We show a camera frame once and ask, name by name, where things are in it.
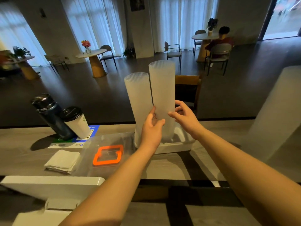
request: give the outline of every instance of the flower vase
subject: flower vase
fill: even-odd
[[[85,52],[87,54],[91,54],[92,53],[92,51],[91,51],[91,49],[89,47],[85,47]]]

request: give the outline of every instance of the dark hair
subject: dark hair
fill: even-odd
[[[230,28],[227,27],[227,26],[222,26],[220,29],[219,29],[219,34],[228,34],[230,32]]]

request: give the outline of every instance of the red shirt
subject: red shirt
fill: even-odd
[[[231,44],[232,48],[233,48],[233,40],[231,37],[226,37],[225,39],[214,39],[213,41],[210,42],[210,44],[208,44],[205,49],[206,50],[211,50],[215,45],[217,44]],[[213,55],[213,58],[220,58],[223,55]]]

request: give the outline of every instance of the black cup lid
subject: black cup lid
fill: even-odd
[[[64,109],[60,113],[60,117],[62,118],[63,121],[68,122],[68,121],[73,121],[76,118],[80,117],[82,113],[83,112],[79,107],[70,106],[70,107]]]
[[[55,100],[49,94],[43,93],[33,98],[31,103],[37,109],[46,109],[54,106]]]

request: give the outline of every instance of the hand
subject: hand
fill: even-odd
[[[175,121],[196,140],[204,127],[184,102],[176,100],[175,103],[179,106],[175,108],[174,112],[169,112],[168,115],[175,118]]]
[[[155,153],[162,139],[162,126],[165,124],[165,119],[158,121],[155,114],[156,107],[153,106],[148,114],[141,134],[140,147],[150,148]]]

